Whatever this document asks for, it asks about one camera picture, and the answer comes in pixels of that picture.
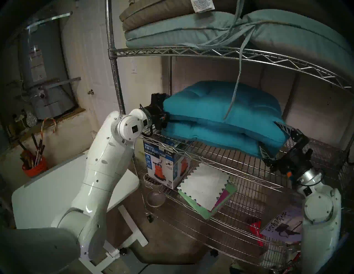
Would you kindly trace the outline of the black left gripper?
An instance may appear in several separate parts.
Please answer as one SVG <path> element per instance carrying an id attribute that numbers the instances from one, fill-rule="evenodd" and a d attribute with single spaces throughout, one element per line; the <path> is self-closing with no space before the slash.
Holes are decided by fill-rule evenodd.
<path id="1" fill-rule="evenodd" d="M 153 93 L 150 105 L 144 108 L 149 113 L 152 125 L 155 126 L 156 130 L 166 128 L 170 119 L 169 113 L 164 110 L 164 101 L 168 98 L 169 95 L 166 93 Z"/>

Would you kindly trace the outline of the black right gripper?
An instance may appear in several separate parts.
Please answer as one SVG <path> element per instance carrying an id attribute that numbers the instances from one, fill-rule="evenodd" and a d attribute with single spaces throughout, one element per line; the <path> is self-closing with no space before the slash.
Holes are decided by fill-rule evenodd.
<path id="1" fill-rule="evenodd" d="M 265 145 L 259 145 L 261 158 L 266 166 L 270 166 L 270 171 L 280 171 L 281 174 L 288 175 L 291 173 L 293 177 L 301 177 L 308 170 L 313 168 L 310 162 L 312 149 L 304 152 L 304 147 L 309 143 L 309 138 L 298 129 L 293 128 L 283 122 L 274 122 L 287 136 L 291 138 L 295 145 L 280 159 L 268 150 Z"/>

